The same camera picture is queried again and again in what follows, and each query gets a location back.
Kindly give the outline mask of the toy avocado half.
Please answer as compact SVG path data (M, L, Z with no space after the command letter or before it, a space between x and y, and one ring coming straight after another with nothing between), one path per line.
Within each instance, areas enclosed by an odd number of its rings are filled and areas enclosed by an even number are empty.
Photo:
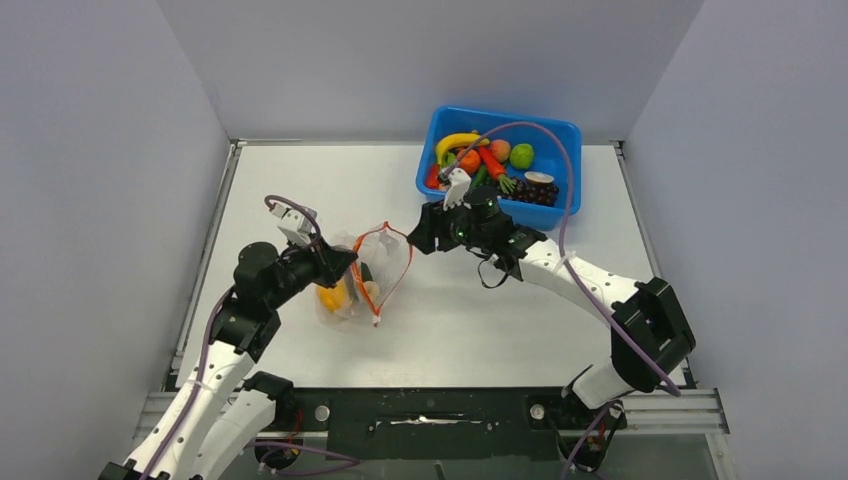
M368 266L367 263L360 263L360 276L363 283L373 282L374 276L372 274L372 270Z

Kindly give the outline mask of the yellow toy bell pepper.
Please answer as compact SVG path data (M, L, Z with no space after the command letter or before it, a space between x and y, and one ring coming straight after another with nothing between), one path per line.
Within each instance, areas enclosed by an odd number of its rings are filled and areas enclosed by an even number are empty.
M315 291L319 303L330 313L342 315L353 304L353 297L344 281L339 281L333 287L317 285Z

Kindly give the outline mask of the clear zip top bag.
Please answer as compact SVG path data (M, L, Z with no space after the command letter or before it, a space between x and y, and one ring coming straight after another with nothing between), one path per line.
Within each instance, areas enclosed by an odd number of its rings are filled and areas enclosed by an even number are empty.
M353 297L353 304L342 315L330 313L319 303L315 291L319 317L328 323L360 321L379 326L385 304L402 282L413 260L413 247L408 244L407 235L389 222L382 222L359 234L340 231L331 237L331 244L347 247L358 254L358 259L342 280ZM374 281L380 286L380 299L376 304L364 295L361 262L368 264Z

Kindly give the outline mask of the white toy garlic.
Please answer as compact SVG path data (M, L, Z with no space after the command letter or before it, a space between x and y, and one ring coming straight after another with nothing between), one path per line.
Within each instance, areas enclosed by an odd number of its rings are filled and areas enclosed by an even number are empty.
M379 284L376 281L368 280L368 281L363 282L363 288L364 288L364 295L366 296L366 298L370 302L376 304L378 302L378 300L380 299L380 294L381 294Z

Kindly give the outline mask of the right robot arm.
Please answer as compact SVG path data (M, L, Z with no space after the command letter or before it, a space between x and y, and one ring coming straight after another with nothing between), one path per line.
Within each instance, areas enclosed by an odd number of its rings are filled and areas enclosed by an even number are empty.
M562 253L546 234L516 223L501 210L494 190L480 187L452 205L422 206L408 236L423 254L463 247L506 277L553 292L598 318L610 331L611 353L565 388L564 417L590 425L602 406L631 392L675 390L670 374L695 349L696 340L672 286L616 275Z

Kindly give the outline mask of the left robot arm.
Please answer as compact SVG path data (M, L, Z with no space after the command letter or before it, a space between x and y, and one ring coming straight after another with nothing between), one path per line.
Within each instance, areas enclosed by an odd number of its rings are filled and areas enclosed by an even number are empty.
M321 238L283 252L267 242L244 247L192 373L142 443L101 478L219 478L291 398L291 381L253 370L281 326L279 308L310 285L335 286L357 258Z

